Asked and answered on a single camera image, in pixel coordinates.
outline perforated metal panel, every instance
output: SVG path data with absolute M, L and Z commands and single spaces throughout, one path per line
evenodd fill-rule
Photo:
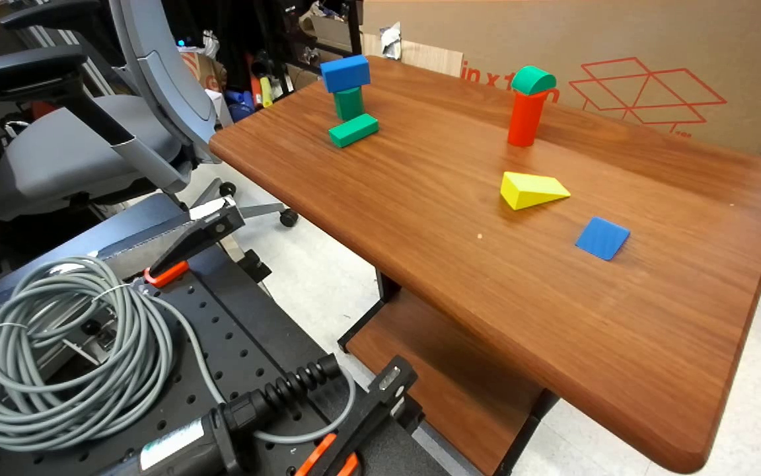
M 188 275 L 172 290 L 163 294 L 192 326 L 207 350 L 209 371 L 224 399 L 235 399 L 250 390 L 281 375 L 281 368 L 261 353 L 261 347 L 243 330 L 239 317 L 228 312 L 198 279 Z M 331 390 L 318 390 L 318 399 L 340 399 L 344 383 L 332 382 Z M 142 444 L 180 428 L 207 409 L 213 408 L 211 394 L 207 391 L 196 358 L 188 343 L 180 347 L 180 366 L 172 375 L 158 405 L 132 428 L 110 436 L 106 441 L 85 444 L 65 452 L 50 454 L 15 454 L 0 449 L 0 474 L 18 476 L 48 476 L 48 474 L 100 474 L 113 462 L 132 457 Z M 283 413 L 283 417 L 268 431 L 274 435 L 305 435 L 326 425 L 320 413 L 305 401 Z M 301 448 L 273 448 L 254 441 L 257 470 L 254 474 L 291 474 L 310 454 L 310 444 Z

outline white floor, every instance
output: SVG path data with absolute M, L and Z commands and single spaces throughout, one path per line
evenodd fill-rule
M 196 185 L 211 178 L 233 179 L 240 204 L 268 195 L 229 166 L 207 166 Z M 269 268 L 268 288 L 274 302 L 326 350 L 377 300 L 375 273 L 367 263 L 301 220 L 294 230 L 278 218 L 250 220 L 239 235 L 240 249 L 254 249 Z M 538 425 L 512 474 L 669 474 L 608 435 L 585 413 L 561 401 Z M 727 401 L 705 476 L 761 476 L 761 305 L 754 317 L 739 374 Z

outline green block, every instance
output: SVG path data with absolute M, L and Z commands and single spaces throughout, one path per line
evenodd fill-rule
M 365 113 L 360 87 L 335 93 L 332 100 L 340 121 L 351 121 L 353 116 Z
M 371 113 L 360 113 L 339 126 L 331 126 L 331 142 L 339 148 L 348 148 L 357 140 L 365 140 L 380 130 L 377 120 Z
M 554 87 L 558 87 L 558 76 L 538 66 L 523 66 L 512 76 L 512 91 L 523 95 L 536 95 L 536 93 L 554 91 Z

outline coiled cable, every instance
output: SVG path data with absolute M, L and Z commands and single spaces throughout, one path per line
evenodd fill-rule
M 108 312 L 117 329 L 106 360 L 76 378 L 50 383 L 40 358 L 97 312 Z M 172 305 L 122 282 L 91 257 L 26 275 L 0 308 L 0 448 L 63 449 L 110 436 L 147 413 L 174 360 L 163 316 L 184 322 Z

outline yellow triangular block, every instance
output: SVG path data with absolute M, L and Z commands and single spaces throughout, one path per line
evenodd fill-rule
M 509 208 L 528 208 L 536 204 L 550 204 L 570 195 L 561 179 L 544 174 L 519 174 L 505 171 L 503 178 L 503 198 Z

